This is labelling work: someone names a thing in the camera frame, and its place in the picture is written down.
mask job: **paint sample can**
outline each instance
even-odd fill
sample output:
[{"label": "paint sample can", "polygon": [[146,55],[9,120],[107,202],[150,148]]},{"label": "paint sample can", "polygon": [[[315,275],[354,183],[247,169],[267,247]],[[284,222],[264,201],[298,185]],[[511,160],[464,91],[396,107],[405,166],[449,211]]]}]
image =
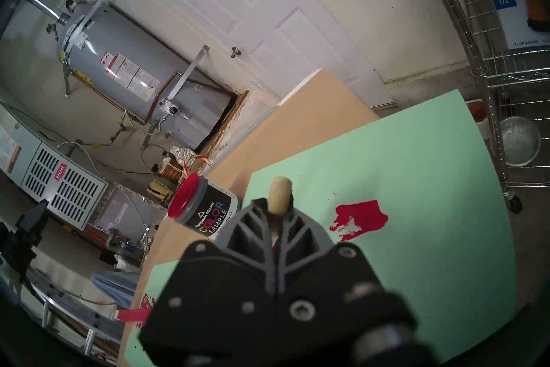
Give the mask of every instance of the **paint sample can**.
[{"label": "paint sample can", "polygon": [[168,217],[214,239],[238,209],[235,194],[193,173],[174,195],[168,206]]}]

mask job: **blue cloth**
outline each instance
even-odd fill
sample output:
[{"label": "blue cloth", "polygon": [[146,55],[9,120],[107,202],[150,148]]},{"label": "blue cloth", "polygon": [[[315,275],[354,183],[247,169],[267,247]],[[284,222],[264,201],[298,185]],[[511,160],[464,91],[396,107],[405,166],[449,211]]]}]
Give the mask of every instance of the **blue cloth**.
[{"label": "blue cloth", "polygon": [[96,271],[90,280],[120,306],[130,309],[139,277],[138,272]]}]

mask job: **metal bowl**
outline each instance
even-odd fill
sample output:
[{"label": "metal bowl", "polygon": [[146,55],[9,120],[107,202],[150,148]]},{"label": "metal bowl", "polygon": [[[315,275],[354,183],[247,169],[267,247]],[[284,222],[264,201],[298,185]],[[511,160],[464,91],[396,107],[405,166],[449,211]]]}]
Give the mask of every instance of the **metal bowl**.
[{"label": "metal bowl", "polygon": [[506,164],[521,167],[533,161],[541,149],[541,134],[535,123],[523,117],[501,121]]}]

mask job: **gray water heater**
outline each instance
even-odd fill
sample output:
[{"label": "gray water heater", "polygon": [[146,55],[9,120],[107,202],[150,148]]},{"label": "gray water heater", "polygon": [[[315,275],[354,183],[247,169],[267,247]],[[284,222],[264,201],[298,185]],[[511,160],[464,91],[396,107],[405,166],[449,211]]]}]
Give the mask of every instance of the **gray water heater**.
[{"label": "gray water heater", "polygon": [[[219,121],[231,96],[197,84],[215,85],[196,69],[188,76],[195,82],[185,81],[174,95],[173,89],[189,64],[105,3],[80,34],[71,37],[91,9],[92,4],[77,8],[63,34],[59,34],[60,60],[68,58],[67,67],[73,75],[142,120],[156,103],[148,124],[154,125],[167,116],[161,134],[170,132],[186,147],[196,148]],[[73,45],[67,54],[70,41]],[[164,88],[175,71],[180,74]],[[167,103],[162,102],[169,95],[173,97],[168,103],[178,113],[169,114]]]}]

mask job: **ductwork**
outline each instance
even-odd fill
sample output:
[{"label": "ductwork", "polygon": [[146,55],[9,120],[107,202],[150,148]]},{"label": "ductwork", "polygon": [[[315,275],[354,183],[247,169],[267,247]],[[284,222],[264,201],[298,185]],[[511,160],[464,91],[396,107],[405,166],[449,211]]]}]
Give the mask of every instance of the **ductwork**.
[{"label": "ductwork", "polygon": [[[48,0],[25,0],[30,2],[32,5],[37,7],[40,11],[50,16],[56,22],[59,22],[63,26],[67,24],[70,15],[62,12],[58,8],[52,6]],[[4,35],[4,31],[9,25],[10,20],[12,19],[13,13],[17,9],[21,0],[7,0],[2,5],[2,10],[0,11],[0,38]]]}]

